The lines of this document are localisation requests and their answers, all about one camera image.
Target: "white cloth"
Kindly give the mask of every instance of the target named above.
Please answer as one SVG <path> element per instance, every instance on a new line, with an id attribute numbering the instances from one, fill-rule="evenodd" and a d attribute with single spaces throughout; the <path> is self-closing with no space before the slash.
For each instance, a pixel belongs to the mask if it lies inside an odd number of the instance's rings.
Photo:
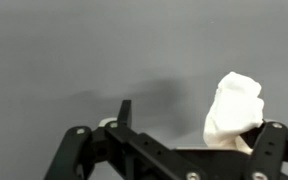
<path id="1" fill-rule="evenodd" d="M 263 123 L 260 91 L 259 83 L 234 72 L 221 80 L 205 121 L 204 141 L 208 147 L 252 152 L 239 135 Z"/>

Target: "gray wall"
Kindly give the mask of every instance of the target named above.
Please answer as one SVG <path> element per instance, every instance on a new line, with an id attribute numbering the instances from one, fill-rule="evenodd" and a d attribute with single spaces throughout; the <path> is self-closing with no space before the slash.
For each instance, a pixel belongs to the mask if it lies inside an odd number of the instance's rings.
<path id="1" fill-rule="evenodd" d="M 95 128 L 124 98 L 136 130 L 205 146 L 230 71 L 259 81 L 265 117 L 288 125 L 288 1 L 0 0 L 0 179 L 42 179 L 69 127 Z"/>

